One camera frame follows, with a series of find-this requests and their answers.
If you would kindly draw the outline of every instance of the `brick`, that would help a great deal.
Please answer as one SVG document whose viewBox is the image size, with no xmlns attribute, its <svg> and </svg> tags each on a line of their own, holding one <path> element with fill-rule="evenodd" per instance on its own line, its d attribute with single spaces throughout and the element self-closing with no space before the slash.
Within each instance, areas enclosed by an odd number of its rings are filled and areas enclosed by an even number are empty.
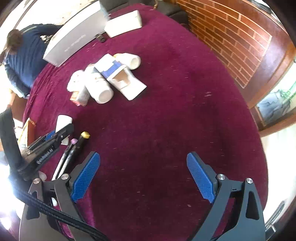
<svg viewBox="0 0 296 241">
<path fill-rule="evenodd" d="M 239 13 L 238 12 L 235 12 L 232 9 L 227 8 L 224 5 L 221 5 L 219 3 L 215 3 L 215 8 L 217 8 L 217 9 L 219 9 L 219 10 L 225 12 L 225 13 L 228 13 L 229 15 L 231 15 L 231 16 L 237 18 L 237 19 L 239 18 Z"/>
<path fill-rule="evenodd" d="M 188 14 L 188 16 L 189 16 L 190 18 L 192 18 L 192 19 L 196 19 L 196 16 L 193 15 L 192 13 L 188 12 L 187 14 Z"/>
<path fill-rule="evenodd" d="M 220 53 L 218 53 L 217 50 L 215 50 L 215 49 L 213 49 L 213 53 L 214 53 L 217 57 L 220 56 Z"/>
<path fill-rule="evenodd" d="M 259 34 L 255 34 L 255 39 L 261 44 L 261 45 L 263 45 L 263 47 L 267 47 L 268 46 L 268 42 L 264 39 L 264 38 L 262 38 Z"/>
<path fill-rule="evenodd" d="M 198 30 L 194 29 L 193 33 L 195 35 L 197 35 L 197 37 L 199 37 L 200 39 L 205 39 L 205 35 L 201 31 L 198 31 Z"/>
<path fill-rule="evenodd" d="M 249 49 L 250 44 L 248 44 L 244 39 L 242 39 L 239 35 L 237 35 L 236 33 L 232 32 L 231 30 L 227 29 L 226 33 L 231 36 L 232 38 L 234 38 L 235 40 L 237 40 L 239 43 L 241 43 L 246 49 Z"/>
<path fill-rule="evenodd" d="M 231 16 L 228 16 L 228 21 L 233 23 L 239 29 L 245 31 L 251 37 L 253 37 L 254 31 L 252 29 L 250 29 L 247 25 L 243 24 L 242 22 L 238 21 L 237 19 L 235 19 L 235 18 L 233 18 Z"/>
<path fill-rule="evenodd" d="M 209 22 L 210 24 L 214 25 L 215 27 L 217 27 L 218 29 L 220 29 L 222 32 L 225 31 L 225 27 L 222 24 L 218 23 L 217 21 L 215 21 L 209 17 L 205 17 L 205 20 L 207 22 Z"/>
<path fill-rule="evenodd" d="M 186 4 L 186 1 L 178 0 L 178 4 L 183 4 L 183 5 L 185 5 L 185 4 Z"/>
<path fill-rule="evenodd" d="M 197 12 L 197 11 L 192 10 L 191 13 L 196 16 L 196 19 L 197 19 L 197 17 L 205 19 L 205 16 L 202 15 L 201 13 Z"/>
<path fill-rule="evenodd" d="M 186 3 L 183 3 L 183 1 L 179 1 L 179 2 L 177 2 L 177 5 L 178 5 L 181 9 L 183 9 L 183 10 L 185 10 L 185 8 L 186 8 L 185 4 L 186 4 Z"/>
<path fill-rule="evenodd" d="M 216 8 L 213 8 L 213 7 L 210 7 L 210 6 L 205 6 L 205 9 L 212 12 L 213 14 L 215 15 L 218 15 L 220 16 L 221 18 L 224 18 L 226 19 L 226 14 L 221 12 L 220 10 L 216 9 Z"/>
<path fill-rule="evenodd" d="M 227 69 L 228 73 L 231 75 L 232 78 L 235 79 L 237 77 L 237 75 L 229 67 L 227 67 L 226 69 Z"/>
<path fill-rule="evenodd" d="M 233 66 L 231 62 L 229 62 L 228 66 L 237 76 L 239 75 L 239 71 Z"/>
<path fill-rule="evenodd" d="M 252 55 L 247 49 L 245 49 L 240 43 L 237 43 L 236 46 L 235 46 L 238 50 L 240 50 L 242 53 L 244 53 L 247 58 L 252 62 L 254 63 L 254 65 L 257 66 L 257 64 L 259 63 L 259 60 L 254 56 Z"/>
<path fill-rule="evenodd" d="M 230 22 L 216 16 L 216 21 L 218 21 L 219 23 L 223 24 L 224 26 L 226 26 L 227 28 L 231 29 L 232 31 L 236 32 L 238 31 L 238 27 L 234 26 L 233 24 L 231 24 Z"/>
<path fill-rule="evenodd" d="M 240 70 L 243 76 L 245 76 L 248 80 L 251 78 L 251 75 L 245 71 L 243 68 Z"/>
<path fill-rule="evenodd" d="M 200 7 L 197 8 L 197 11 L 200 12 L 201 14 L 203 14 L 203 15 L 206 15 L 206 16 L 210 17 L 210 18 L 214 18 L 214 15 L 212 13 L 210 13 L 210 12 L 200 8 Z"/>
<path fill-rule="evenodd" d="M 201 28 L 203 30 L 205 30 L 205 27 L 203 25 L 200 24 L 200 22 L 198 20 L 193 20 L 192 24 L 198 28 Z"/>
<path fill-rule="evenodd" d="M 246 85 L 245 82 L 247 82 L 247 81 L 245 80 L 245 78 L 242 77 L 242 76 L 238 76 L 238 77 L 236 78 L 236 81 L 241 85 L 242 88 L 244 88 L 244 86 Z"/>
<path fill-rule="evenodd" d="M 241 72 L 239 73 L 238 77 L 246 84 L 249 82 L 249 78 L 247 78 L 246 76 L 244 76 Z"/>
<path fill-rule="evenodd" d="M 253 71 L 256 69 L 256 65 L 254 65 L 248 58 L 244 61 Z"/>
<path fill-rule="evenodd" d="M 259 25 L 251 21 L 250 19 L 246 18 L 245 16 L 241 16 L 241 21 L 248 25 L 250 28 L 255 30 L 258 34 L 260 34 L 265 40 L 269 40 L 270 34 L 266 32 L 263 28 L 261 28 Z"/>
<path fill-rule="evenodd" d="M 213 41 L 216 45 L 218 45 L 221 49 L 223 49 L 224 52 L 226 52 L 229 56 L 231 55 L 232 51 L 225 47 L 224 44 L 214 39 Z"/>
<path fill-rule="evenodd" d="M 201 3 L 204 3 L 204 4 L 207 4 L 207 5 L 210 5 L 210 6 L 213 6 L 213 2 L 209 1 L 209 0 L 197 0 L 197 1 L 201 2 Z"/>
<path fill-rule="evenodd" d="M 215 49 L 217 52 L 221 52 L 221 49 L 215 45 L 212 41 L 210 41 L 208 38 L 205 38 L 205 41 L 210 45 L 212 46 L 213 49 Z"/>
<path fill-rule="evenodd" d="M 215 32 L 213 32 L 212 30 L 206 29 L 206 31 L 212 35 L 214 38 L 216 38 L 217 40 L 219 40 L 220 42 L 223 41 L 223 38 L 221 38 L 218 34 L 216 34 Z"/>
<path fill-rule="evenodd" d="M 220 46 L 218 46 L 217 44 L 215 44 L 214 41 L 212 41 L 211 46 L 212 46 L 214 49 L 219 50 L 219 52 L 221 52 L 221 48 L 220 48 Z"/>
<path fill-rule="evenodd" d="M 212 46 L 210 46 L 207 42 L 201 40 L 204 44 L 206 44 L 210 49 L 212 48 Z"/>
<path fill-rule="evenodd" d="M 228 41 L 224 41 L 224 45 L 229 48 L 232 52 L 234 52 L 237 56 L 239 56 L 241 59 L 245 58 L 245 55 L 240 52 L 237 48 L 235 48 L 232 44 L 230 44 Z"/>
<path fill-rule="evenodd" d="M 189 29 L 192 31 L 193 29 L 195 29 L 195 26 L 189 21 L 188 23 L 189 25 Z"/>
<path fill-rule="evenodd" d="M 195 6 L 198 6 L 198 7 L 201 7 L 201 8 L 204 8 L 204 5 L 200 2 L 197 2 L 197 1 L 193 1 L 193 0 L 189 0 L 189 2 Z"/>
<path fill-rule="evenodd" d="M 231 37 L 229 37 L 227 34 L 225 34 L 224 32 L 222 32 L 221 30 L 215 28 L 214 29 L 215 33 L 217 33 L 218 35 L 220 35 L 222 38 L 226 39 L 228 42 L 230 42 L 232 45 L 235 44 L 235 40 L 232 39 Z"/>
<path fill-rule="evenodd" d="M 240 58 L 238 58 L 235 54 L 232 55 L 232 58 L 241 66 L 243 67 L 249 75 L 252 75 L 254 72 L 251 70 L 244 61 L 242 61 Z"/>
<path fill-rule="evenodd" d="M 179 6 L 182 10 L 184 10 L 184 11 L 186 11 L 186 9 L 187 9 L 187 8 L 186 8 L 185 6 L 183 6 L 182 4 L 179 4 L 179 3 L 178 3 L 178 6 Z"/>
<path fill-rule="evenodd" d="M 201 30 L 201 29 L 199 29 L 200 30 L 200 32 L 203 34 L 203 35 L 205 35 L 208 39 L 212 39 L 213 37 L 210 35 L 210 34 L 208 34 L 206 31 L 204 31 L 204 30 Z"/>
<path fill-rule="evenodd" d="M 252 45 L 255 49 L 257 49 L 258 51 L 262 51 L 264 50 L 264 48 L 252 37 L 250 37 L 248 34 L 246 34 L 245 32 L 241 31 L 239 32 L 239 35 L 246 40 L 250 45 Z"/>
<path fill-rule="evenodd" d="M 186 3 L 186 6 L 195 9 L 195 5 L 193 5 L 193 4 L 191 4 L 191 3 L 188 3 L 188 2 L 187 2 L 187 3 Z"/>
<path fill-rule="evenodd" d="M 220 59 L 220 61 L 225 65 L 228 65 L 229 61 L 226 58 L 224 58 L 222 55 L 217 56 L 217 58 Z"/>
<path fill-rule="evenodd" d="M 253 55 L 255 55 L 255 57 L 257 57 L 259 60 L 262 58 L 262 55 L 264 54 L 264 50 L 262 51 L 257 51 L 256 49 L 254 49 L 252 46 L 250 47 L 249 52 Z"/>
<path fill-rule="evenodd" d="M 234 61 L 232 58 L 230 58 L 230 63 L 232 63 L 232 65 L 237 69 L 237 70 L 240 70 L 241 66 L 236 62 Z"/>
<path fill-rule="evenodd" d="M 203 26 L 207 27 L 208 29 L 214 30 L 214 26 L 209 24 L 207 21 L 204 21 L 203 19 L 198 18 L 197 22 L 199 22 Z"/>
</svg>

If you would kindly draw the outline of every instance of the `white cardboard box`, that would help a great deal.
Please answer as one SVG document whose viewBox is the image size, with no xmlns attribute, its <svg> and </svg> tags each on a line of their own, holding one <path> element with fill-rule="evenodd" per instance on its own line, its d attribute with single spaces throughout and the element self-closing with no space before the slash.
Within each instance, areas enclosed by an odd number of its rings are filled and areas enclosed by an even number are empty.
<svg viewBox="0 0 296 241">
<path fill-rule="evenodd" d="M 110 38 L 142 27 L 142 19 L 138 10 L 126 13 L 108 21 L 105 31 Z"/>
<path fill-rule="evenodd" d="M 97 34 L 104 33 L 107 21 L 108 13 L 100 1 L 90 4 L 66 22 L 51 38 L 43 59 L 60 67 Z"/>
</svg>

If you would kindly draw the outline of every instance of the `person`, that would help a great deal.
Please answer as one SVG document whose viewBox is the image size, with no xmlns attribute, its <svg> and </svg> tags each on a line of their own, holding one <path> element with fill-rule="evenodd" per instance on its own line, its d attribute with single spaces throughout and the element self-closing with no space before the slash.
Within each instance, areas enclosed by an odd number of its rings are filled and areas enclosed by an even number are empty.
<svg viewBox="0 0 296 241">
<path fill-rule="evenodd" d="M 54 35 L 62 26 L 33 24 L 22 30 L 13 29 L 7 35 L 3 61 L 11 84 L 27 98 L 38 74 L 46 66 L 43 59 L 47 44 L 40 36 Z"/>
</svg>

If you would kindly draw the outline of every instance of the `brown hair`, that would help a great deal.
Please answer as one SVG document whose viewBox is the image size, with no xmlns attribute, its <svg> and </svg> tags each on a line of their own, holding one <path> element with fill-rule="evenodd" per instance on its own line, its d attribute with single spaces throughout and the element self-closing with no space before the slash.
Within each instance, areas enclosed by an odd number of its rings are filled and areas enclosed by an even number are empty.
<svg viewBox="0 0 296 241">
<path fill-rule="evenodd" d="M 22 33 L 17 30 L 11 30 L 7 35 L 6 49 L 10 54 L 16 54 L 18 48 L 22 45 Z"/>
<path fill-rule="evenodd" d="M 3 64 L 4 58 L 6 56 L 6 49 L 0 54 L 0 66 Z"/>
</svg>

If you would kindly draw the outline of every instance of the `dark blue sweater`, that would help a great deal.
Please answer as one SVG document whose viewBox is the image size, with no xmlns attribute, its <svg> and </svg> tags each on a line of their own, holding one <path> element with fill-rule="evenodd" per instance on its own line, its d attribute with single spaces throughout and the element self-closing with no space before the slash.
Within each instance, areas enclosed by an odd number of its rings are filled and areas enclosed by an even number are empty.
<svg viewBox="0 0 296 241">
<path fill-rule="evenodd" d="M 53 24 L 33 24 L 21 30 L 23 43 L 16 54 L 5 58 L 5 70 L 12 85 L 26 97 L 38 74 L 47 62 L 43 59 L 47 45 L 40 38 L 53 35 L 62 26 Z"/>
</svg>

